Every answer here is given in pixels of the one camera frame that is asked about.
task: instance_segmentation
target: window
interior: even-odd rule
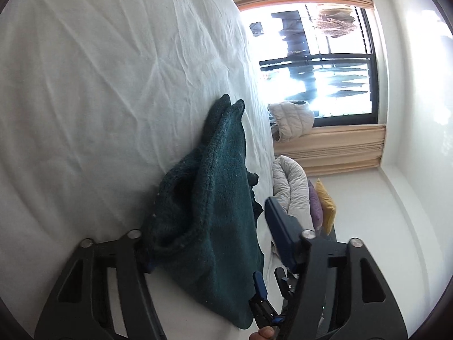
[[[364,9],[294,3],[241,14],[254,35],[265,101],[308,102],[314,126],[377,123],[377,64]]]

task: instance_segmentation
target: bed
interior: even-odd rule
[[[140,227],[160,180],[197,145],[224,93],[245,101],[257,201],[272,195],[270,125],[248,34],[232,0],[9,1],[0,14],[0,296],[30,334],[74,247]],[[257,234],[269,280],[263,216]],[[252,332],[159,269],[147,280],[169,339]]]

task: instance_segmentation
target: green fleece garment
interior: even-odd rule
[[[212,106],[201,144],[159,186],[142,226],[148,263],[163,267],[188,294],[247,329],[252,274],[263,271],[257,218],[263,211],[245,168],[244,101],[224,95]]]

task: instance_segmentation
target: purple pillow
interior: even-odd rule
[[[322,207],[319,201],[318,194],[309,180],[309,197],[310,197],[310,215],[312,217],[313,227],[316,232],[319,232],[322,227]]]

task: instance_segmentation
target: white wall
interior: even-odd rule
[[[431,0],[393,0],[405,41],[405,118],[397,165],[453,273],[453,37]]]
[[[377,169],[320,179],[337,205],[337,240],[348,242],[359,237],[365,242],[411,335],[429,313],[428,299],[413,237],[386,180]]]

